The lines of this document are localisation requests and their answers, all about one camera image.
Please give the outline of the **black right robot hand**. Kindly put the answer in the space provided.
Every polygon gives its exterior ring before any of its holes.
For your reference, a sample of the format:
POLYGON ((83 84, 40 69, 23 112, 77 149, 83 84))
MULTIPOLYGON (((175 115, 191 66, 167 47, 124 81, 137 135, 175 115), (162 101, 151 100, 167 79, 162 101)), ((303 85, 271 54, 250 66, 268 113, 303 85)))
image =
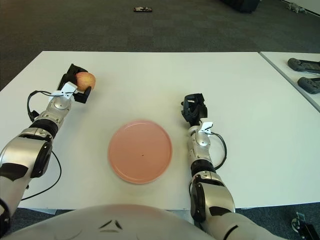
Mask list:
POLYGON ((190 127, 199 126, 200 120, 208 117, 208 109, 202 93, 186 95, 181 106, 181 114, 190 127))

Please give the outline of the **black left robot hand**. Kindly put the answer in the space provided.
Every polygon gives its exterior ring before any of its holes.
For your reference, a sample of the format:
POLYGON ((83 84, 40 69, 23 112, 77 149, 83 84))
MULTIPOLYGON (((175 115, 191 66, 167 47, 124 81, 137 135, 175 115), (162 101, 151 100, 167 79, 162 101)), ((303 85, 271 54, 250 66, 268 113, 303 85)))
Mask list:
POLYGON ((57 95, 85 104, 95 88, 96 77, 82 67, 71 64, 57 87, 57 95))

